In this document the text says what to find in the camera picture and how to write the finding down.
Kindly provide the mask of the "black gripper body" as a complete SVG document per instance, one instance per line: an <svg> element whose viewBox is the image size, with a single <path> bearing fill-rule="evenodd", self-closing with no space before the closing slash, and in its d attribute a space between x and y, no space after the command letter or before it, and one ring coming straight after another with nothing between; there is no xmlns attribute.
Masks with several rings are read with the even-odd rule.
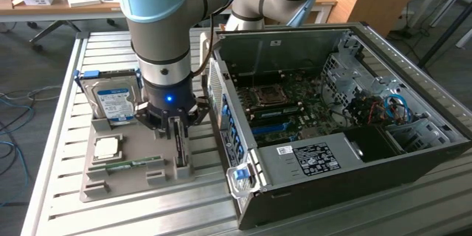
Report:
<svg viewBox="0 0 472 236"><path fill-rule="evenodd" d="M192 93L192 77L168 86L156 85L143 79L148 95L148 111L155 117L159 127L168 122L168 118L180 117L185 126L189 125L189 110L196 104Z"/></svg>

